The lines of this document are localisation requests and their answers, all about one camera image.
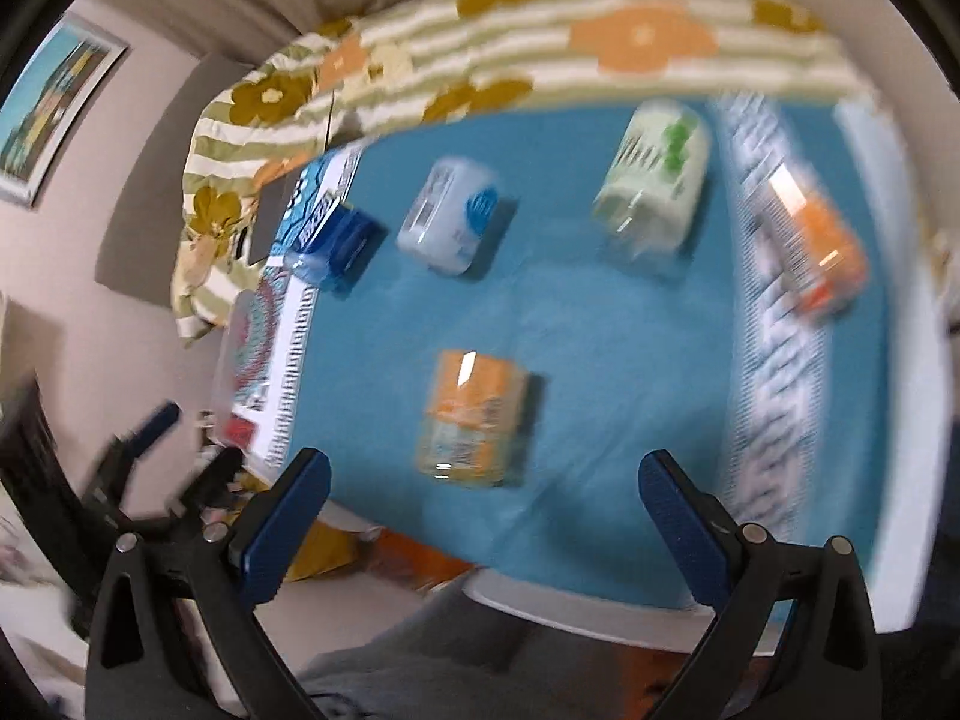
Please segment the green white label cup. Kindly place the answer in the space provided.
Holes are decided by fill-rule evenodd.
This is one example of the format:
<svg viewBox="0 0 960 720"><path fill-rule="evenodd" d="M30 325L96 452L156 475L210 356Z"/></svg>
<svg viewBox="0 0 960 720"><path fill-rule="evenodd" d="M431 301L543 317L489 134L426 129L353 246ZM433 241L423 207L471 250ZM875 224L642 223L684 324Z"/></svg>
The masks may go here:
<svg viewBox="0 0 960 720"><path fill-rule="evenodd" d="M711 160L711 135L690 107L652 99L636 107L592 204L631 257L672 255L685 242Z"/></svg>

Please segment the orange white small cup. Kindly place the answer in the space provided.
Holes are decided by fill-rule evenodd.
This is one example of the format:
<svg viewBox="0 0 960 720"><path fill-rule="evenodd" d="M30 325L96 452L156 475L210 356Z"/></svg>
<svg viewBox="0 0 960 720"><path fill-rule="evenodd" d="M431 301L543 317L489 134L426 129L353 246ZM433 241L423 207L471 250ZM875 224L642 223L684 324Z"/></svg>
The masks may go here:
<svg viewBox="0 0 960 720"><path fill-rule="evenodd" d="M861 242L807 164L781 161L752 205L801 314L823 319L861 293L869 276Z"/></svg>

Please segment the white blue label cup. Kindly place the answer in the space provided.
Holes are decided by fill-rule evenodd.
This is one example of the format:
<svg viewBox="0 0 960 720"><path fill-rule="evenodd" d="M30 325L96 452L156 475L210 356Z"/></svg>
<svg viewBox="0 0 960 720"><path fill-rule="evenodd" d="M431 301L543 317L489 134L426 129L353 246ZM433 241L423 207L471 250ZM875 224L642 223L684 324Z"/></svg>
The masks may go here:
<svg viewBox="0 0 960 720"><path fill-rule="evenodd" d="M460 277L472 266L499 201L487 166L462 156L439 158L395 236L398 249Z"/></svg>

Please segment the floral striped duvet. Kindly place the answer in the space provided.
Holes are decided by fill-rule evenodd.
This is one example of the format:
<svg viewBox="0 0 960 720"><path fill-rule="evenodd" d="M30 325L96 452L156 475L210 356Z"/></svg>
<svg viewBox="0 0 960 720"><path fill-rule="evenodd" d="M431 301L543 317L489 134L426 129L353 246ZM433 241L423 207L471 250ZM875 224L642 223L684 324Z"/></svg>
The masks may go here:
<svg viewBox="0 0 960 720"><path fill-rule="evenodd" d="M249 239L262 187L339 143L518 107L739 89L875 91L791 0L410 0L306 32L195 122L171 278L179 338L221 327L259 284Z"/></svg>

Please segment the blue label plastic cup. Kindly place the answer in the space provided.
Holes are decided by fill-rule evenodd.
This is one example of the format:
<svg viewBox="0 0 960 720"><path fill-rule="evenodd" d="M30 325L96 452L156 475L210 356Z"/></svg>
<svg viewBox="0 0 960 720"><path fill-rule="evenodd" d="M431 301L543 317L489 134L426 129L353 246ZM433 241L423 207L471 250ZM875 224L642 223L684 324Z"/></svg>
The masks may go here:
<svg viewBox="0 0 960 720"><path fill-rule="evenodd" d="M336 296L347 296L386 239L382 224L345 203L311 213L283 255L293 277Z"/></svg>

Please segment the teal patterned tablecloth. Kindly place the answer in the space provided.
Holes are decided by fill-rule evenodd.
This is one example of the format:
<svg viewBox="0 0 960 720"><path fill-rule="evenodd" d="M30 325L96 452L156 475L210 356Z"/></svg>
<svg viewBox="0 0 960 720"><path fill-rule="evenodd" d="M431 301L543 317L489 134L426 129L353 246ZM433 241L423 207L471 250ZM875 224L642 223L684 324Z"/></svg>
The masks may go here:
<svg viewBox="0 0 960 720"><path fill-rule="evenodd" d="M505 206L477 275L449 278L384 242L345 298L272 263L238 398L247 463L274 478L301 447L332 463L337 504L505 577L646 608L688 590L636 489L669 450L739 520L781 539L847 536L878 627L913 617L950 419L946 347L918 252L913 177L889 117L859 101L701 106L713 135L692 236L628 263L590 204L628 107L501 114L358 142L306 166L277 232L289 244L327 195L397 231L444 156L500 177ZM866 250L838 316L797 313L747 195L800 158ZM446 349L532 379L523 458L505 486L462 488L415 465Z"/></svg>

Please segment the framed wall picture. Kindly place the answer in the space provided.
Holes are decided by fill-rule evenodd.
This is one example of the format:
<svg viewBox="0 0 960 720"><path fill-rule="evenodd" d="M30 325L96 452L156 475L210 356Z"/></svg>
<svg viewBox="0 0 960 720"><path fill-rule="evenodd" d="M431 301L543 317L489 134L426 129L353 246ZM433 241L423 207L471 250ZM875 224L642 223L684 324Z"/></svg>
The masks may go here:
<svg viewBox="0 0 960 720"><path fill-rule="evenodd" d="M2 104L2 199L31 208L71 127L127 54L119 37L65 15Z"/></svg>

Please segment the orange label clear cup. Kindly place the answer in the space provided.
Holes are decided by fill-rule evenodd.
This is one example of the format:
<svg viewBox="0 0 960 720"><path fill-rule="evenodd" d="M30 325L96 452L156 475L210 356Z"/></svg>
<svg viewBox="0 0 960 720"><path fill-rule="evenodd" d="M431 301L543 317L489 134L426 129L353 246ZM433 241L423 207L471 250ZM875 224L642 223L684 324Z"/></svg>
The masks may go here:
<svg viewBox="0 0 960 720"><path fill-rule="evenodd" d="M505 483L526 408L529 372L475 349L439 353L416 468L467 486Z"/></svg>

